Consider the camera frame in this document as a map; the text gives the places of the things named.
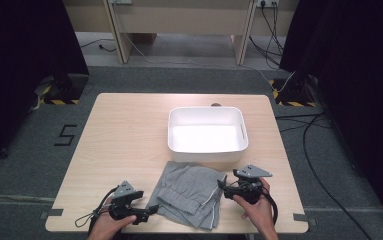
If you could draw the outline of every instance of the white container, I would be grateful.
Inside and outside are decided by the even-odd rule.
[[[248,147],[235,107],[183,107],[170,111],[168,146],[177,162],[234,162]]]

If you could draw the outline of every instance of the wall socket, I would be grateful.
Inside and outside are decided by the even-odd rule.
[[[278,6],[279,0],[264,0],[265,1],[265,8],[273,8],[276,5]],[[262,0],[257,0],[256,6],[261,8],[262,7]]]

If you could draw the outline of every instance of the finger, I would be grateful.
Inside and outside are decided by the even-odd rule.
[[[118,224],[123,228],[123,227],[126,227],[127,225],[133,223],[135,220],[137,220],[137,216],[135,216],[135,215],[127,216],[127,217],[119,220]]]
[[[248,203],[244,198],[242,198],[241,196],[238,196],[238,195],[234,195],[232,196],[232,198],[234,199],[235,202],[237,202],[242,208],[244,208],[244,210],[247,212],[249,207],[250,207],[250,203]]]
[[[248,214],[247,214],[247,212],[244,212],[244,213],[241,215],[241,218],[242,218],[242,219],[246,219],[246,218],[248,218]]]
[[[111,196],[108,197],[108,198],[106,199],[106,201],[104,202],[104,205],[106,205],[106,204],[110,204],[110,203],[111,203],[111,200],[112,200],[112,197],[111,197]]]
[[[265,187],[266,188],[266,190],[270,190],[270,185],[269,185],[269,183],[268,182],[266,182],[266,180],[264,179],[264,178],[260,178],[260,181],[262,182],[262,184],[263,184],[263,187]]]

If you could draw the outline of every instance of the folded clothing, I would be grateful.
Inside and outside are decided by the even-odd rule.
[[[170,161],[147,206],[159,204],[160,215],[188,226],[212,229],[219,222],[222,197],[217,180],[225,177],[225,173],[194,163]]]

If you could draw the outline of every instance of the hand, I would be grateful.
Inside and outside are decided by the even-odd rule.
[[[260,181],[262,181],[263,187],[269,192],[269,184],[263,178],[260,178]],[[259,201],[254,205],[251,205],[238,195],[234,195],[232,198],[245,210],[243,215],[241,215],[241,218],[245,219],[249,217],[259,233],[263,235],[264,239],[278,239],[272,218],[272,207],[265,196],[260,195]]]
[[[107,198],[104,205],[110,204],[111,198]],[[101,214],[92,228],[88,240],[111,240],[113,236],[122,228],[133,223],[137,217],[128,216],[121,220],[114,220],[107,212],[107,208],[101,209]]]

